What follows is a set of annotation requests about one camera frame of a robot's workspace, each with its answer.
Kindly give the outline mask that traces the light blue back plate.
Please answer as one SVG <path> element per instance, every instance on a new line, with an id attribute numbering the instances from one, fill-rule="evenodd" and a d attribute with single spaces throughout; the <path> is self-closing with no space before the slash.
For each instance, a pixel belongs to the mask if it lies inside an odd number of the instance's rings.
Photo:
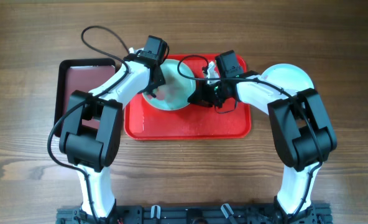
<path id="1" fill-rule="evenodd" d="M 161 64 L 165 84 L 153 91 L 156 98 L 143 93 L 148 104 L 158 110 L 175 111 L 189 105 L 188 98 L 196 90 L 196 81 L 182 77 L 178 71 L 178 60 L 166 59 Z"/>

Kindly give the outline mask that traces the light blue plate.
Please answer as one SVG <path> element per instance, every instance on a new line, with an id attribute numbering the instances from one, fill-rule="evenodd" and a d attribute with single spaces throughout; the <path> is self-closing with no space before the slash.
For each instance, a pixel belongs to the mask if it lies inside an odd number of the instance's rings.
<path id="1" fill-rule="evenodd" d="M 289 63 L 279 63 L 267 68 L 261 74 L 261 79 L 285 90 L 303 91 L 315 87 L 304 70 Z"/>
<path id="2" fill-rule="evenodd" d="M 189 105 L 188 98 L 196 90 L 196 81 L 182 77 L 178 71 L 178 60 L 166 59 L 161 64 L 165 84 L 153 91 L 156 98 L 143 93 L 148 104 L 158 110 L 175 111 Z"/>

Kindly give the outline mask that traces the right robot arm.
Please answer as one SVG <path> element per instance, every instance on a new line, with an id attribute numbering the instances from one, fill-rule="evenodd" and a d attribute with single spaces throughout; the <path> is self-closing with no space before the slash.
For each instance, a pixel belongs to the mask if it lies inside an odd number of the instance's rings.
<path id="1" fill-rule="evenodd" d="M 204 105 L 221 106 L 233 98 L 268 115 L 284 164 L 276 209 L 286 222 L 303 218 L 311 208 L 316 175 L 338 144 L 310 77 L 296 66 L 278 64 L 263 74 L 236 68 L 216 76 L 207 72 L 196 81 L 201 85 L 196 99 Z"/>

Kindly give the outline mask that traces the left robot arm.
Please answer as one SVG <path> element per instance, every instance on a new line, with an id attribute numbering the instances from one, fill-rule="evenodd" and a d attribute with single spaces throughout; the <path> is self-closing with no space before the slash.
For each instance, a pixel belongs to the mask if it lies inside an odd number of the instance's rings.
<path id="1" fill-rule="evenodd" d="M 138 93 L 163 85 L 164 55 L 131 53 L 106 83 L 89 92 L 75 90 L 67 111 L 55 120 L 51 136 L 60 138 L 66 168 L 80 178 L 83 203 L 76 218 L 86 223 L 114 223 L 119 215 L 111 189 L 110 166 L 120 145 L 123 109 Z"/>

